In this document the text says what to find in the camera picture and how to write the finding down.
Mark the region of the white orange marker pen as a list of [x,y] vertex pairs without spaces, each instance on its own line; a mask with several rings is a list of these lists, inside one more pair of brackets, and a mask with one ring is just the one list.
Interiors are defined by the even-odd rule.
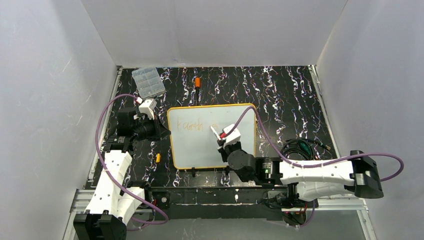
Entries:
[[211,131],[213,132],[213,134],[216,136],[216,138],[218,140],[221,139],[220,135],[217,133],[217,131],[215,130],[215,128],[213,126],[210,126]]

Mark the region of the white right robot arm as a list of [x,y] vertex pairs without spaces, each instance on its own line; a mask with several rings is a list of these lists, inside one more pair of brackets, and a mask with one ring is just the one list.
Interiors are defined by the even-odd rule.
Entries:
[[377,163],[369,156],[352,157],[337,163],[330,160],[291,160],[255,157],[242,150],[241,142],[218,140],[223,162],[242,182],[253,181],[263,188],[287,186],[284,200],[291,206],[320,197],[354,194],[363,199],[384,197]]

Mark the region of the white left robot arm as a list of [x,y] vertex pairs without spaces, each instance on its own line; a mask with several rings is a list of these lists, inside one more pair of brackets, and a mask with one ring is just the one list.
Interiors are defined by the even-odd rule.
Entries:
[[152,215],[164,212],[153,198],[145,180],[124,184],[133,160],[134,143],[158,142],[170,135],[156,114],[135,108],[118,111],[117,123],[110,130],[100,155],[103,159],[94,194],[82,213],[75,215],[73,227],[80,240],[124,240],[128,223],[140,206]]

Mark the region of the yellow framed whiteboard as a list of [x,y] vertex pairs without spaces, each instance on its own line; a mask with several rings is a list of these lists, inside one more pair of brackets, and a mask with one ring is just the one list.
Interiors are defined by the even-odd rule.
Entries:
[[241,148],[256,154],[256,115],[249,103],[172,107],[167,111],[170,145],[174,167],[178,170],[224,168],[218,152],[217,137],[223,129],[241,119]]

